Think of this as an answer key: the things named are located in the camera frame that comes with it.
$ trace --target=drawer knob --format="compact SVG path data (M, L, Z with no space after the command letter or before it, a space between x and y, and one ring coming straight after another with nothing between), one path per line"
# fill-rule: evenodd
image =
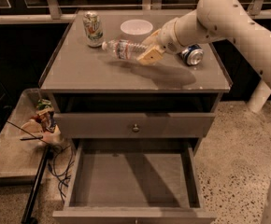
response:
M134 133L138 133L139 132L139 127L138 127L138 125L136 123L134 124L133 132Z

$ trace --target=transparent bottle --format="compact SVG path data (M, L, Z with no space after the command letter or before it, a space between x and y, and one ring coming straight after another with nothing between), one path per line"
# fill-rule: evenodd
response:
M135 43L130 40L111 40L103 42L102 49L108 52L111 56L123 60L135 60L142 54L148 46L140 43Z

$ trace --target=cabinet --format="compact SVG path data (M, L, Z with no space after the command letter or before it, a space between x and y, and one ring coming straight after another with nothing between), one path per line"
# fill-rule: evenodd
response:
M99 11L105 40L120 25L144 19L154 30L187 10ZM109 57L85 43L80 11L47 71L41 91L51 99L64 137L78 140L60 223L210 223L193 155L231 87L211 45L203 61L185 66L165 54L153 66Z

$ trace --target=humanoid robot arm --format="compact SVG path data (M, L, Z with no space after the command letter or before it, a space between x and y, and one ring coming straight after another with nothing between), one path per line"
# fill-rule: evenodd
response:
M155 63L193 44L228 39L271 89L271 32L253 21L238 0L200 0L197 9L167 22L144 43L138 60Z

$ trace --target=silver can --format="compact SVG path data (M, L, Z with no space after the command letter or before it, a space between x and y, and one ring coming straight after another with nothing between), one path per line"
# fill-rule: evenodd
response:
M103 43L103 28L100 17L96 11L87 11L83 16L83 25L89 47L100 47Z
M193 45L183 50L179 56L187 65L197 65L203 59L204 52L199 45Z

